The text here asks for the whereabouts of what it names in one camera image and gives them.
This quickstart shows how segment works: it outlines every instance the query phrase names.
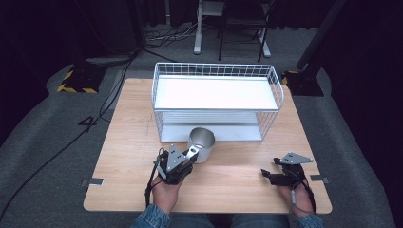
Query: denim sleeve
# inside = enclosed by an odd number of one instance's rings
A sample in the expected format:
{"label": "denim sleeve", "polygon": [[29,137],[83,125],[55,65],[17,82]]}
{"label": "denim sleeve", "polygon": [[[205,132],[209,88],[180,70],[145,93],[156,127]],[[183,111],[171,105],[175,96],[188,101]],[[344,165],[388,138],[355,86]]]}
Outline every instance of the denim sleeve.
{"label": "denim sleeve", "polygon": [[150,204],[134,221],[130,228],[167,227],[171,218],[158,206]]}
{"label": "denim sleeve", "polygon": [[309,215],[298,218],[297,228],[322,228],[323,221],[317,215]]}

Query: human hand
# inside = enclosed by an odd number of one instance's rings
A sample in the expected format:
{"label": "human hand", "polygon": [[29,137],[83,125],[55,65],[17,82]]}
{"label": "human hand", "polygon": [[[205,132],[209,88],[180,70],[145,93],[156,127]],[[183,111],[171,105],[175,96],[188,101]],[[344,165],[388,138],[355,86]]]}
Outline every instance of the human hand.
{"label": "human hand", "polygon": [[156,177],[151,184],[154,186],[152,188],[153,204],[169,215],[178,200],[182,181],[177,185],[170,185],[163,182],[160,177]]}
{"label": "human hand", "polygon": [[309,194],[305,190],[303,184],[299,184],[295,189],[296,194],[296,204],[292,203],[291,198],[291,187],[289,186],[278,186],[279,192],[285,198],[287,205],[291,208],[291,211],[298,217],[308,216],[314,214],[314,209],[312,203],[309,199]]}

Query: table top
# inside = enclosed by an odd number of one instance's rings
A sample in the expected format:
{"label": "table top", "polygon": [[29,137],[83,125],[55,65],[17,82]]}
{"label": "table top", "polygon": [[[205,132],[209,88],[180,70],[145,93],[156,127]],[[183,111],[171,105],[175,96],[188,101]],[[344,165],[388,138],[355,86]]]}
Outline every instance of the table top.
{"label": "table top", "polygon": [[[102,185],[88,187],[84,207],[88,211],[143,211],[144,189],[160,148],[151,106],[151,79],[127,79],[116,105],[106,139],[95,167],[94,179]],[[288,152],[312,158],[312,150],[296,107],[284,85],[284,105],[263,142],[216,142],[208,160],[194,164],[180,189],[174,212],[195,213],[288,213],[276,186],[260,169],[281,173],[273,158]],[[186,143],[175,143],[181,151]],[[317,213],[332,211],[315,162],[302,165],[315,193]]]}

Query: metal cup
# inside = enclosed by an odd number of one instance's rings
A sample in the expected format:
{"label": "metal cup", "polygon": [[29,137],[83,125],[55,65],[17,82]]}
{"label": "metal cup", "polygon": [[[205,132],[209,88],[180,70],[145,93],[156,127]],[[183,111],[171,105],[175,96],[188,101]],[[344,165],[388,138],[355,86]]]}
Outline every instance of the metal cup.
{"label": "metal cup", "polygon": [[195,163],[203,163],[208,159],[215,142],[214,133],[208,129],[196,127],[190,132],[187,148],[189,152],[199,150]]}

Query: jeans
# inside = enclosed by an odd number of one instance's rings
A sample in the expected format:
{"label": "jeans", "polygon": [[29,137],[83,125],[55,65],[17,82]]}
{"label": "jeans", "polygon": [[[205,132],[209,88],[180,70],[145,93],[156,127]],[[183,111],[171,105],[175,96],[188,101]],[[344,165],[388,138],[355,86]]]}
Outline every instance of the jeans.
{"label": "jeans", "polygon": [[[169,228],[214,228],[205,214],[172,213]],[[232,217],[232,228],[272,227],[288,228],[286,215],[236,214]]]}

